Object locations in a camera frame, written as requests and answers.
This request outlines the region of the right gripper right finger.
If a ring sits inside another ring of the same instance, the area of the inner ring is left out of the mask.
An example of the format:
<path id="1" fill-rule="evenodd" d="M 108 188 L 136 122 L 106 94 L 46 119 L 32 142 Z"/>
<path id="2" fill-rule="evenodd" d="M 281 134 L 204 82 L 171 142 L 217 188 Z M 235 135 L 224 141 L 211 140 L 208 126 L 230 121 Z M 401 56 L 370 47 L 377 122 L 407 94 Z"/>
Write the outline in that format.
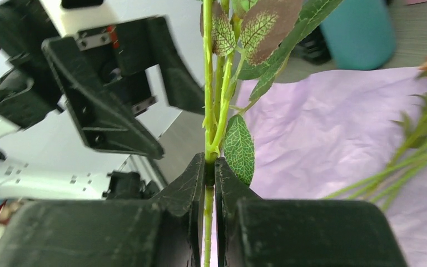
<path id="1" fill-rule="evenodd" d="M 364 201 L 259 197 L 215 162 L 219 266 L 407 266 L 381 210 Z"/>

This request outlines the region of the large pink rose stem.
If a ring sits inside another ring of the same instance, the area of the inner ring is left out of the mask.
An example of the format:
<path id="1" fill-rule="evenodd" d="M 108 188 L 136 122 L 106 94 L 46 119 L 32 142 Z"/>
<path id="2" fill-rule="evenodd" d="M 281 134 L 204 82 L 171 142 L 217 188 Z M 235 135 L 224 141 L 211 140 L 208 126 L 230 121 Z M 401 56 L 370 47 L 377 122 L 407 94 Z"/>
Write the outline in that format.
<path id="1" fill-rule="evenodd" d="M 223 156 L 236 177 L 252 182 L 254 143 L 244 114 L 272 86 L 292 49 L 339 1 L 203 1 L 200 33 L 205 74 L 205 160 Z"/>

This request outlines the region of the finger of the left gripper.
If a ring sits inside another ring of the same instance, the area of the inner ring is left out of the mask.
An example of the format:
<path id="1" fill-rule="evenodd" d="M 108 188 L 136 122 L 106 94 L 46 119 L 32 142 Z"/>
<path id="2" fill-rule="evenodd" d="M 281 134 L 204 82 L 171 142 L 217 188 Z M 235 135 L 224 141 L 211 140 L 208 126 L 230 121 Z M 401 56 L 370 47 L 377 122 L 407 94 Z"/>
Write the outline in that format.
<path id="1" fill-rule="evenodd" d="M 51 38 L 43 42 L 42 51 L 87 147 L 163 157 L 160 143 L 136 119 L 157 102 L 145 71 L 123 74 L 110 44 L 81 50 L 72 37 Z"/>
<path id="2" fill-rule="evenodd" d="M 178 54 L 165 16 L 119 23 L 117 52 L 123 75 L 158 65 L 169 105 L 204 114 L 204 91 Z"/>

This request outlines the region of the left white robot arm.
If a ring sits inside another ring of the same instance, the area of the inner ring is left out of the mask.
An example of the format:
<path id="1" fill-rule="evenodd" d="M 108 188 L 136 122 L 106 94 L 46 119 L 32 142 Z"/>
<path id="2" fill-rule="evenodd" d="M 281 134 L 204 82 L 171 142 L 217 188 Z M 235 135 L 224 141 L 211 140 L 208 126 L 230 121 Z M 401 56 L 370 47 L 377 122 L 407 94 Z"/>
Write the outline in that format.
<path id="1" fill-rule="evenodd" d="M 157 66 L 167 102 L 202 114 L 203 89 L 186 68 L 166 16 L 120 21 L 104 1 L 1 1 L 0 139 L 67 112 L 83 144 L 152 162 L 164 156 L 137 116 L 157 101 L 147 70 Z M 0 199 L 141 199 L 165 185 L 153 166 L 124 172 L 51 171 L 0 152 Z"/>

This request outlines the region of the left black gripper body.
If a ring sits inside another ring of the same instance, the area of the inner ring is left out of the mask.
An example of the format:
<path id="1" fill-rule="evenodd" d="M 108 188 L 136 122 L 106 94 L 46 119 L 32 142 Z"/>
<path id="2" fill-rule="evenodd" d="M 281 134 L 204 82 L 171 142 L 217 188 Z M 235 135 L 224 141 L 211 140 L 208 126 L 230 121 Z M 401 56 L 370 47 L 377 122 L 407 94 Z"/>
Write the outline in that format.
<path id="1" fill-rule="evenodd" d="M 102 3 L 104 1 L 61 1 L 65 9 Z M 65 37 L 74 38 L 81 50 L 110 44 L 118 62 L 118 24 L 84 29 Z M 0 78 L 1 116 L 21 128 L 28 128 L 42 121 L 49 112 L 59 110 L 59 99 L 65 96 L 42 51 L 42 44 L 47 39 L 65 37 L 59 35 L 40 1 L 0 2 L 0 48 L 12 65 Z"/>

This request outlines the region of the pink flower bouquet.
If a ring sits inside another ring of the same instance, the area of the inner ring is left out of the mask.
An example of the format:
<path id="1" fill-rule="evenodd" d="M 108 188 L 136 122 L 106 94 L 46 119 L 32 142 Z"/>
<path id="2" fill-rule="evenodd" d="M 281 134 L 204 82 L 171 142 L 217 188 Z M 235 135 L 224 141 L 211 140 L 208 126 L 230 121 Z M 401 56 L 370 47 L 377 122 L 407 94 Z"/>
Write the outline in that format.
<path id="1" fill-rule="evenodd" d="M 427 78 L 427 58 L 419 67 L 417 78 Z M 414 122 L 402 111 L 401 127 L 404 140 L 383 171 L 358 181 L 326 196 L 333 199 L 347 195 L 349 200 L 365 200 L 386 211 L 406 185 L 420 170 L 427 166 L 427 92 L 418 94 L 421 116 Z"/>

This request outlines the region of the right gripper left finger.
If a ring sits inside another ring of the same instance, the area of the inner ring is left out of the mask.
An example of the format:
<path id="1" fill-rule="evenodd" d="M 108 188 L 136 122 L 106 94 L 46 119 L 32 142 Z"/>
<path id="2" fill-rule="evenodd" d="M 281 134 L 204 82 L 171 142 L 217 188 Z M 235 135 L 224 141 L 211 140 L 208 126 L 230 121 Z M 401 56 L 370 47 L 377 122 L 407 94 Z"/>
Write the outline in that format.
<path id="1" fill-rule="evenodd" d="M 23 205 L 0 239 L 0 266 L 200 266 L 205 159 L 148 200 Z"/>

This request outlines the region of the purple and pink wrapping paper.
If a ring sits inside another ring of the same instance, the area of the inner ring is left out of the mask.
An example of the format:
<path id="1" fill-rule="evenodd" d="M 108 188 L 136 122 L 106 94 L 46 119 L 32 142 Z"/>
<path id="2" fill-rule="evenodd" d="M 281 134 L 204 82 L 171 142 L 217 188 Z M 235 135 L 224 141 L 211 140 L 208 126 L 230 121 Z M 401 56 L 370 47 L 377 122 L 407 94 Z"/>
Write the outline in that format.
<path id="1" fill-rule="evenodd" d="M 333 70 L 273 85 L 244 116 L 255 143 L 251 188 L 265 198 L 320 198 L 381 171 L 401 143 L 401 111 L 420 114 L 427 78 L 418 73 Z M 387 217 L 408 264 L 427 266 L 427 167 Z"/>

